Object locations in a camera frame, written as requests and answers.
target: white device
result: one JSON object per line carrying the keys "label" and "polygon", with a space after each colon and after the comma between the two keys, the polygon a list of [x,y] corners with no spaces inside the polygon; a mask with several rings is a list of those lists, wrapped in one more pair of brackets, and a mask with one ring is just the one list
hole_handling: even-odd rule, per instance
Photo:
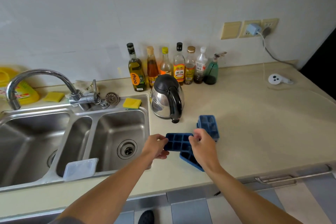
{"label": "white device", "polygon": [[287,84],[293,84],[294,82],[291,79],[287,79],[279,74],[271,74],[268,78],[268,82],[273,85],[277,85],[281,82],[287,83]]}

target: electric kettle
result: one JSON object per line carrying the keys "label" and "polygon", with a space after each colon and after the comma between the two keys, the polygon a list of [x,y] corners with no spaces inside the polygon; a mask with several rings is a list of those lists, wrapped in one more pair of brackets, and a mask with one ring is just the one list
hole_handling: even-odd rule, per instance
{"label": "electric kettle", "polygon": [[153,113],[173,123],[180,121],[184,107],[184,94],[177,80],[169,75],[159,75],[150,92],[150,107]]}

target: yellow bottle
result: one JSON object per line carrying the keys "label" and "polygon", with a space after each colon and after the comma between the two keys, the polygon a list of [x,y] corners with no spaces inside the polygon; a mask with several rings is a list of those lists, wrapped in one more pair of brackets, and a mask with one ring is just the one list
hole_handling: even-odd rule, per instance
{"label": "yellow bottle", "polygon": [[[9,67],[0,67],[0,99],[6,99],[8,83],[19,73]],[[21,81],[15,89],[15,96],[21,105],[35,103],[40,99],[39,94],[26,83]]]}

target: yellow sponge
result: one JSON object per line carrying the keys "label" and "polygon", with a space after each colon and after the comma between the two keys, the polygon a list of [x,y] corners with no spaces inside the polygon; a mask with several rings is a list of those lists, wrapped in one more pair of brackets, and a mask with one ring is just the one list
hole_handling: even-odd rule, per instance
{"label": "yellow sponge", "polygon": [[49,92],[45,98],[43,98],[43,101],[46,102],[60,102],[62,100],[62,98],[64,97],[63,93],[60,92]]}
{"label": "yellow sponge", "polygon": [[130,109],[138,109],[140,105],[141,105],[141,99],[126,98],[123,107]]}

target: shoe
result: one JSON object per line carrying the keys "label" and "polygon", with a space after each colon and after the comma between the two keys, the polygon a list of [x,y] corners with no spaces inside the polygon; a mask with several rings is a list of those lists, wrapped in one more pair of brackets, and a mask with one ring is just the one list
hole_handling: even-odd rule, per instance
{"label": "shoe", "polygon": [[144,211],[139,219],[138,224],[154,224],[154,213],[152,210]]}

